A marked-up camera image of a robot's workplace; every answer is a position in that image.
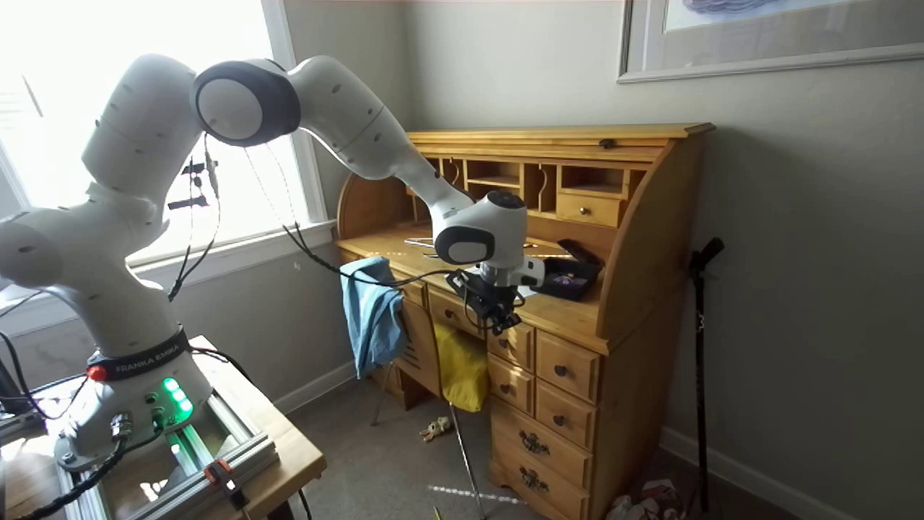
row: metal stand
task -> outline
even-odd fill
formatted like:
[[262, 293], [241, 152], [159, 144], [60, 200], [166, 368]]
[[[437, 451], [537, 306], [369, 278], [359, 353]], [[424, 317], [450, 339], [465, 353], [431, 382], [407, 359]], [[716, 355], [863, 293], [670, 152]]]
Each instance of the metal stand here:
[[693, 252], [690, 278], [696, 297], [696, 436], [699, 436], [699, 505], [710, 512], [710, 459], [709, 459], [709, 415], [704, 415], [704, 268], [726, 248], [719, 238], [714, 238], [703, 252]]
[[470, 493], [478, 501], [478, 512], [481, 518], [485, 518], [485, 509], [483, 509], [483, 490], [473, 479], [473, 470], [470, 470], [470, 459], [469, 459], [469, 446], [465, 446], [465, 434], [462, 434], [462, 423], [459, 423], [459, 414], [455, 404], [446, 404], [450, 410], [450, 418], [455, 418], [455, 430], [457, 430], [457, 441], [459, 441], [459, 453], [462, 453], [462, 466], [465, 466], [465, 475], [469, 475], [469, 485], [470, 485]]
[[[215, 394], [208, 397], [208, 414], [225, 427], [229, 436], [234, 436], [234, 447], [221, 453], [222, 469], [234, 475], [234, 483], [244, 485], [255, 479], [260, 470], [278, 463], [274, 441], [267, 434], [258, 434], [244, 415], [232, 410], [232, 404]], [[203, 446], [200, 463], [215, 463], [211, 451]], [[154, 520], [154, 518], [185, 518], [192, 509], [203, 509], [215, 501], [229, 501], [225, 489], [215, 485], [206, 475], [206, 469], [183, 470], [189, 475], [176, 485], [172, 485], [166, 493], [159, 493], [154, 503], [134, 512], [134, 520]], [[57, 479], [63, 485], [72, 485], [70, 470], [57, 470]], [[66, 505], [66, 518], [95, 518], [109, 520], [108, 514], [108, 496], [102, 485], [81, 493], [76, 503]]]

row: roll-top desk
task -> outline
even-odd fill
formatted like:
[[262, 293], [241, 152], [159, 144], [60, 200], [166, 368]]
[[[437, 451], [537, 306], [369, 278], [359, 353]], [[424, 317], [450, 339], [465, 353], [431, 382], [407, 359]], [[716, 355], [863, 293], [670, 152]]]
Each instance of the roll-top desk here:
[[[434, 321], [485, 342], [492, 477], [543, 518], [599, 520], [658, 446], [687, 285], [703, 135], [710, 125], [590, 129], [427, 129], [420, 152], [473, 200], [511, 190], [528, 209], [528, 255], [579, 239], [603, 261], [583, 300], [525, 297], [524, 323], [485, 336], [443, 278], [404, 285], [411, 347], [395, 378], [439, 386]], [[351, 176], [343, 256], [384, 255], [398, 278], [447, 268], [427, 209], [403, 181]]]

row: small table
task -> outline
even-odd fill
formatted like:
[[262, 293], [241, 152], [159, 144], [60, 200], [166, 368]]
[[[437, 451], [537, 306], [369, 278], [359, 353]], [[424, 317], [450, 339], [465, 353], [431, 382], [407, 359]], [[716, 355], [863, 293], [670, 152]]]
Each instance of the small table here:
[[[192, 339], [192, 345], [200, 350], [215, 350], [215, 345], [203, 336]], [[208, 384], [234, 404], [234, 414], [241, 414], [250, 425], [258, 425], [278, 451], [278, 463], [244, 485], [250, 496], [247, 514], [234, 512], [222, 501], [198, 518], [270, 518], [323, 470], [323, 453], [244, 372], [237, 372], [234, 363], [211, 355], [195, 355], [195, 360]], [[6, 518], [23, 518], [57, 493], [53, 447], [55, 440], [50, 436], [11, 441], [3, 447], [0, 483], [6, 483]]]

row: cloth hanging on chair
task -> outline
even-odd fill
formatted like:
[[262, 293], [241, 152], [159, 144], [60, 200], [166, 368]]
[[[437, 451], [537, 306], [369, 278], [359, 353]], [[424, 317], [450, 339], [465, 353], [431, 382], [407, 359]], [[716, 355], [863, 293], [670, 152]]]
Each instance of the cloth hanging on chair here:
[[346, 336], [355, 378], [391, 363], [407, 345], [403, 300], [387, 256], [365, 256], [342, 267]]

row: framed picture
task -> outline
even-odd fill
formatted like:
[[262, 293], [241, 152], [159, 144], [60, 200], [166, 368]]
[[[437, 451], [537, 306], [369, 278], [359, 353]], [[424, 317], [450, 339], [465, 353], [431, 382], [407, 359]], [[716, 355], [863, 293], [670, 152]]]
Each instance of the framed picture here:
[[924, 57], [924, 0], [625, 0], [618, 80]]

